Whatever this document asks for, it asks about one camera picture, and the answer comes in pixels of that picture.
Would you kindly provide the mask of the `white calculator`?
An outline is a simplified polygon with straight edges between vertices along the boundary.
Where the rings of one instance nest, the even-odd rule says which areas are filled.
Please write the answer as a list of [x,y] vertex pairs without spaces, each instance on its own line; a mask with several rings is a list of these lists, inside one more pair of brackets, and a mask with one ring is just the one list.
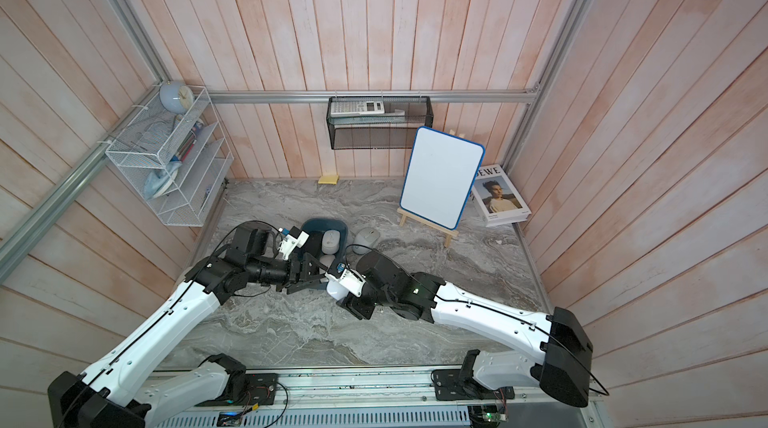
[[378,116],[386,114],[384,103],[375,100],[335,100],[330,104],[332,118]]

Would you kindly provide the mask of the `magazine with portrait cover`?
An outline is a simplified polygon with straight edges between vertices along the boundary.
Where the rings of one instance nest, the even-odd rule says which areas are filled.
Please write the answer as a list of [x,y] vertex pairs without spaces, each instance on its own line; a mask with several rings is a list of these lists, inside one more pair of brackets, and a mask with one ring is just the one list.
[[531,210],[498,164],[477,170],[471,197],[486,227],[526,222]]

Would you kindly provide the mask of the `white beige round mouse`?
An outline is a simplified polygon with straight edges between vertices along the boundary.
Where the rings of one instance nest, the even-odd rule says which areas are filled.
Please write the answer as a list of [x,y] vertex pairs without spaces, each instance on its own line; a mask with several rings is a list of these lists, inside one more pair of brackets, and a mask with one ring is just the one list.
[[362,228],[362,230],[359,230],[358,234],[354,237],[352,249],[356,254],[364,255],[368,253],[371,248],[376,247],[380,237],[381,234],[376,228]]

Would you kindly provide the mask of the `white slim mouse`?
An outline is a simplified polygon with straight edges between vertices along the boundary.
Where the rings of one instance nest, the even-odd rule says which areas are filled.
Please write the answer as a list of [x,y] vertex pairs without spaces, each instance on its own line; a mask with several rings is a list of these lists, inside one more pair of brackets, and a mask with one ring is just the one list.
[[336,301],[341,301],[349,294],[349,290],[336,280],[329,279],[326,285],[327,293]]

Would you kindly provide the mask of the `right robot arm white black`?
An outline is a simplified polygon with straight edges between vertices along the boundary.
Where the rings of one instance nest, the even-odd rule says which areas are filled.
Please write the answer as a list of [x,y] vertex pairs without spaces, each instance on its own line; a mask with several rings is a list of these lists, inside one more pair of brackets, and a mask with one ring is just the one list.
[[471,349],[459,368],[434,371],[440,400],[488,399],[536,385],[571,407],[589,402],[593,345],[567,309],[546,313],[503,305],[439,276],[410,273],[376,250],[356,267],[340,264],[325,276],[330,295],[358,319],[384,306],[406,320],[461,328],[505,346],[503,352]]

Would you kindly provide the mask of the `teal plastic storage box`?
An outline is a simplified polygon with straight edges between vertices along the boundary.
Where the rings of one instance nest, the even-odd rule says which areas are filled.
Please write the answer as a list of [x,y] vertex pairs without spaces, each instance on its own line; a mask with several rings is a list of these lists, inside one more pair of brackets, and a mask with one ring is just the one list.
[[304,222],[301,229],[309,238],[299,250],[299,259],[309,254],[325,268],[336,272],[344,260],[349,234],[347,225],[338,219],[312,218]]

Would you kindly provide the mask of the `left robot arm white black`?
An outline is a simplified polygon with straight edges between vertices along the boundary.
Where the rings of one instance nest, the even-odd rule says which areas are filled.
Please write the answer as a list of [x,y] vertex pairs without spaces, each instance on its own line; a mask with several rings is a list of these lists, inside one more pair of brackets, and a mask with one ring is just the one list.
[[245,365],[214,354],[195,369],[146,388],[160,362],[200,322],[248,284],[288,293],[315,287],[335,262],[319,232],[249,220],[200,259],[170,297],[133,333],[81,373],[59,375],[48,387],[57,427],[151,427],[206,402],[240,405],[240,416],[268,382],[254,382]]

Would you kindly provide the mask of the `black mesh wall basket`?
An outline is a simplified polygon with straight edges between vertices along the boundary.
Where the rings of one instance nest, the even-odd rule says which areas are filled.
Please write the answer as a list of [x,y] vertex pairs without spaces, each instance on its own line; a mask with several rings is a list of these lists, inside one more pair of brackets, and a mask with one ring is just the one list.
[[[383,102],[386,114],[332,118],[330,104],[335,100]],[[418,129],[432,127],[433,120],[434,111],[428,96],[332,96],[326,108],[330,145],[334,150],[412,148]]]

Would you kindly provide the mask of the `blue framed whiteboard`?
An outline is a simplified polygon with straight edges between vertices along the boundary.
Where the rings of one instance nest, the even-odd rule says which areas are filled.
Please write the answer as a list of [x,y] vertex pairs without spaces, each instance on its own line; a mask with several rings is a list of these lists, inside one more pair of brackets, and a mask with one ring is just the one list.
[[433,128],[416,131],[399,207],[454,230],[468,200],[485,147]]

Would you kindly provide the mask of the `white ribbed Lecoo mouse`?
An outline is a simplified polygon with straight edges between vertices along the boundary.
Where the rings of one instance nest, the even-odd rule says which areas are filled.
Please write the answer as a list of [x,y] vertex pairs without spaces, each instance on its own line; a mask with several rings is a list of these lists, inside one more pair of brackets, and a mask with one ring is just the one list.
[[338,230],[327,230],[321,240],[321,249],[325,255],[334,255],[341,244],[341,233]]

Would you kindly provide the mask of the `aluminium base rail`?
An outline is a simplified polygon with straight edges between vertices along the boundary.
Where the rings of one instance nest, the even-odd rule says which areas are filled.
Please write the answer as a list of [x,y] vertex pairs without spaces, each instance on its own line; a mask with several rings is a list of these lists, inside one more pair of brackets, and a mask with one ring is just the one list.
[[438,386],[432,372],[439,365],[427,366],[358,366],[319,368],[251,369],[257,378],[274,374],[288,389],[277,390],[273,406],[283,406],[289,397],[290,409],[411,407],[427,405],[494,405],[500,397],[487,399],[443,400],[447,389]]

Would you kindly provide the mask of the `white iron on shelf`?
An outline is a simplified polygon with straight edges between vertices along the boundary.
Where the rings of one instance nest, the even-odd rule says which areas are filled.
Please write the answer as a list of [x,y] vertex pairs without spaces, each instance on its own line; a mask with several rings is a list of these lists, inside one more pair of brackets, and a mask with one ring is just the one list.
[[145,178],[142,196],[150,200],[162,196],[173,184],[182,162],[173,158],[164,168],[151,170]]

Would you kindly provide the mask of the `wooden easel stand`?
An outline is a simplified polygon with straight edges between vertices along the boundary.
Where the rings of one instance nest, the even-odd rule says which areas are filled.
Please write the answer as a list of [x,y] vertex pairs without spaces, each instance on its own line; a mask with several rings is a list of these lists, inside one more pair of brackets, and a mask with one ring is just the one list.
[[400,226],[404,226],[408,220],[415,221],[417,223],[420,223],[424,226],[427,226],[429,228],[432,228],[434,230],[437,230],[441,232],[444,235],[444,243],[443,246],[445,248],[449,248],[451,246],[451,243],[454,239],[458,238],[459,232],[456,229],[448,229],[445,228],[439,224],[436,224],[434,222],[431,222],[427,220],[426,218],[423,218],[421,216],[415,215],[407,210],[404,210],[403,208],[398,207],[397,213],[400,215]]

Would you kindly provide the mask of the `yellow sticky note pad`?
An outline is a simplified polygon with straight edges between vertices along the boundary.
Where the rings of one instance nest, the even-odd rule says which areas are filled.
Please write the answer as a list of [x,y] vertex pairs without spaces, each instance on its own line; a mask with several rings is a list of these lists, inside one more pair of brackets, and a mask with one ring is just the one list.
[[340,180],[338,174],[325,174],[318,179],[318,183],[321,185],[336,185]]

